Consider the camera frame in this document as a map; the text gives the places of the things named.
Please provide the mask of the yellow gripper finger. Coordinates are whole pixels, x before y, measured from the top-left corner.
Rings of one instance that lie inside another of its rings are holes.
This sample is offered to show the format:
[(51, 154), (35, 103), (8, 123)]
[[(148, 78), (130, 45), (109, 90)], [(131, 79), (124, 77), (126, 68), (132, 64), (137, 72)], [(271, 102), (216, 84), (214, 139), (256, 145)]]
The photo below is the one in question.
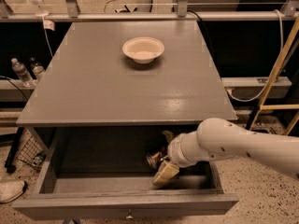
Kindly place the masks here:
[(179, 172), (179, 167), (171, 161), (164, 160), (160, 164), (153, 163), (152, 167), (157, 170), (153, 177), (154, 186), (162, 186)]
[(168, 130), (162, 131), (162, 134), (164, 135), (164, 137), (165, 137), (168, 144), (170, 144), (171, 141), (175, 138), (175, 135), (172, 132), (168, 131)]

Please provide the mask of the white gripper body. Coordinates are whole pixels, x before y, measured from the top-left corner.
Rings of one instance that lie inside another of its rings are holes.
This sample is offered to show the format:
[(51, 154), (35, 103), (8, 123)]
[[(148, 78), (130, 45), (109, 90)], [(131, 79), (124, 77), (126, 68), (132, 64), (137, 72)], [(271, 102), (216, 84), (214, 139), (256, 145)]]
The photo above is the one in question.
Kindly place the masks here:
[(168, 145), (169, 160), (179, 168), (195, 165), (202, 158), (196, 132), (182, 133)]

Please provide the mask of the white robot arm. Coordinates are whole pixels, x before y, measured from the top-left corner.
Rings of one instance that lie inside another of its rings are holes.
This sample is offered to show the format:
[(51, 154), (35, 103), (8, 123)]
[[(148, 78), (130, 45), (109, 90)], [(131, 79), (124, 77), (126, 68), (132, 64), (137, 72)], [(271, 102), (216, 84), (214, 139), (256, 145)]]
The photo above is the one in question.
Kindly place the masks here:
[(154, 176), (162, 186), (181, 168), (199, 161), (219, 161), (233, 156), (252, 159), (293, 179), (299, 176), (299, 138), (248, 131), (225, 119), (202, 121), (197, 130), (182, 133), (167, 147), (167, 159)]

